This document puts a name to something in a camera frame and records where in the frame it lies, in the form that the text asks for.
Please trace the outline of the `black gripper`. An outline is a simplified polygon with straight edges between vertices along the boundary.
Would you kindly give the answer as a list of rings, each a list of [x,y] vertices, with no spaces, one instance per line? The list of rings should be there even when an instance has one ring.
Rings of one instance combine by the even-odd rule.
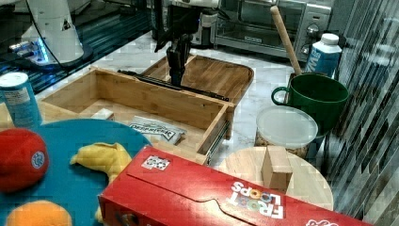
[[[155,52],[162,49],[168,41],[178,39],[177,49],[168,47],[167,57],[170,67],[171,82],[179,87],[185,72],[192,36],[198,30],[200,10],[198,8],[184,8],[168,6],[167,30],[158,36]]]

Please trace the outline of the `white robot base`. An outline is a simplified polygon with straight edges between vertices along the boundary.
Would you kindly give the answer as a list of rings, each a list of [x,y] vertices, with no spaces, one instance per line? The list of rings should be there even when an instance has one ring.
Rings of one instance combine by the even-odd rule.
[[[80,41],[68,0],[25,0],[32,23],[21,41],[9,46],[16,57],[41,68],[70,68],[89,59],[93,50]]]

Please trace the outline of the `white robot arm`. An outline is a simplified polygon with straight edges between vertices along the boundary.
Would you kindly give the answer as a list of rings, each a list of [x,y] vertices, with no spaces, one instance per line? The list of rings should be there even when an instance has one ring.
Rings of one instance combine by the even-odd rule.
[[[180,86],[193,35],[199,29],[200,14],[207,9],[217,9],[220,0],[168,0],[166,5],[167,29],[158,36],[155,52],[169,41],[167,49],[169,75],[173,86]]]

